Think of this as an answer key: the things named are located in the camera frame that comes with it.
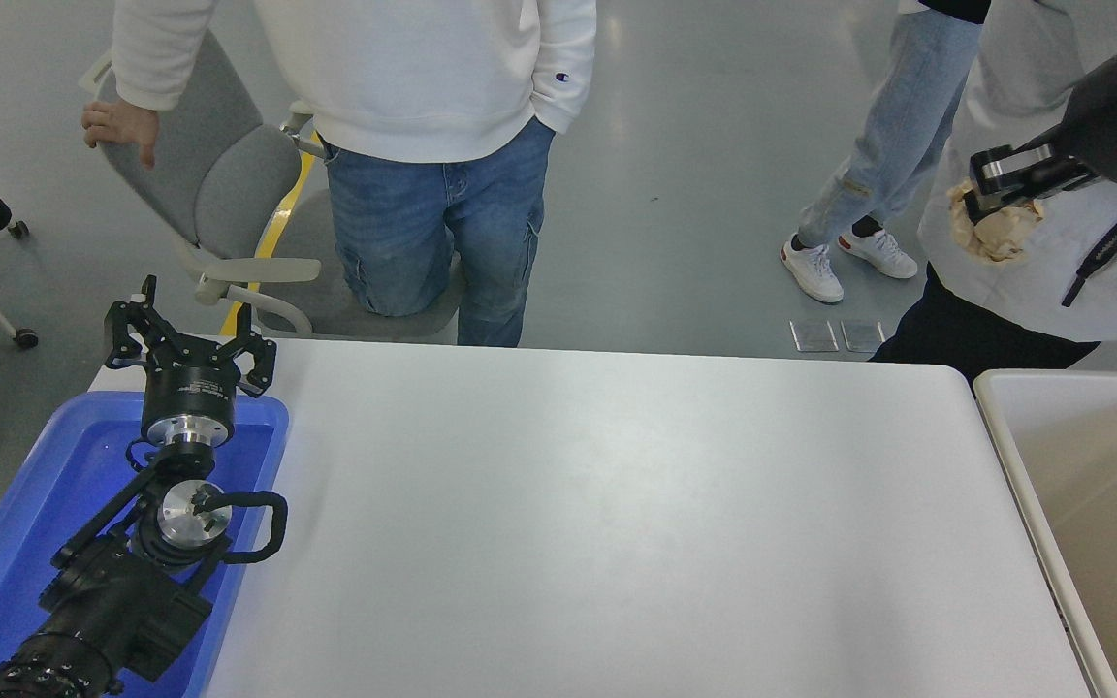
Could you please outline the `person's hand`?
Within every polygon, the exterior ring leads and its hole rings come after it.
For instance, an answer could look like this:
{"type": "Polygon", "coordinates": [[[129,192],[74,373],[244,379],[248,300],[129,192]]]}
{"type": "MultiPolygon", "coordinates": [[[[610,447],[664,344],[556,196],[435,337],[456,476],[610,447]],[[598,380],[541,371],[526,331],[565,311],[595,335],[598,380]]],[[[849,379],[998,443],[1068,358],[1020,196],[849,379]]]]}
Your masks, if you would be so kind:
{"type": "Polygon", "coordinates": [[[155,147],[160,133],[156,111],[142,108],[123,99],[93,101],[83,106],[82,141],[87,147],[101,144],[133,144],[139,149],[139,163],[151,171],[155,168],[155,147]]]}

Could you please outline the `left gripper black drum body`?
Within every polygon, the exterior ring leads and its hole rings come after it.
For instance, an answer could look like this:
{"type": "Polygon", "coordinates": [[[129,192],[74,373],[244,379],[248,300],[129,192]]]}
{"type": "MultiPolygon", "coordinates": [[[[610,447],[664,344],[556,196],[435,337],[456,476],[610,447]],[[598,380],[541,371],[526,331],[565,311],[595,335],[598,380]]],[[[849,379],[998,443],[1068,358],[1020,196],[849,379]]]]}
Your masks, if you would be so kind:
{"type": "Polygon", "coordinates": [[[142,423],[180,415],[233,423],[237,370],[211,340],[164,340],[147,346],[142,423]]]}

